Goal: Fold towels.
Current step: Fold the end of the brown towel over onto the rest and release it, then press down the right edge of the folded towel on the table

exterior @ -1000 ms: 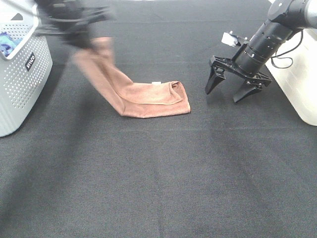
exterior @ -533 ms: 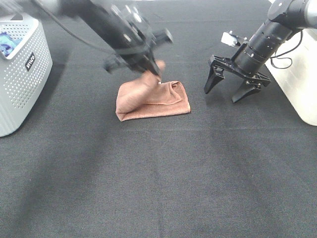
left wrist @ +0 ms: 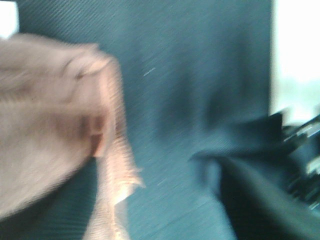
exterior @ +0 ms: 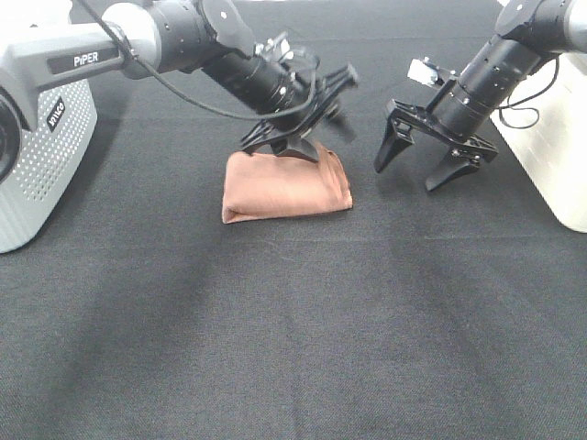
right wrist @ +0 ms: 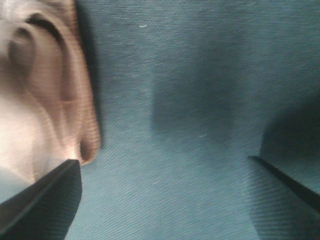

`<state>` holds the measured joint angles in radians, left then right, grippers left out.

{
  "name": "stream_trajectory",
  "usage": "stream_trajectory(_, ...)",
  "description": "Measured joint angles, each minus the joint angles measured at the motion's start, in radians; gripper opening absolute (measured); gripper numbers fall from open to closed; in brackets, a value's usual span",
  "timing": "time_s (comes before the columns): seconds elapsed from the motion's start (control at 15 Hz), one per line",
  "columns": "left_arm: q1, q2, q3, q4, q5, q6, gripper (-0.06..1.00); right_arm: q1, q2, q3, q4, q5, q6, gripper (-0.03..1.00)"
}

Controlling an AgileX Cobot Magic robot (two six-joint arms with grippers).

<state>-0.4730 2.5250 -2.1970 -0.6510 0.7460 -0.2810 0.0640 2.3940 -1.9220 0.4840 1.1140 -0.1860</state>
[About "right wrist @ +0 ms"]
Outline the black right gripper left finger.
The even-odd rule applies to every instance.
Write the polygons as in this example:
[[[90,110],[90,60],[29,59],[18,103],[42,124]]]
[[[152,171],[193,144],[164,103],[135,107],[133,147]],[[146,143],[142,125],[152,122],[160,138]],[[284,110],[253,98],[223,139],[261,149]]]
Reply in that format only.
[[[78,160],[66,160],[0,204],[2,240],[63,240],[82,198]]]

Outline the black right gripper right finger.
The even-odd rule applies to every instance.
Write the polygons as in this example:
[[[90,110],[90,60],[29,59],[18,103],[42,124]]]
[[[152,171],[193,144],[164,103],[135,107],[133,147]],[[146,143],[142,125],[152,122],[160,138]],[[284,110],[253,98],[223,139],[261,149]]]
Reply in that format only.
[[[267,170],[276,177],[282,184],[290,189],[300,200],[311,207],[318,214],[320,213],[320,194],[296,181],[277,167],[258,156],[249,156],[248,159]]]

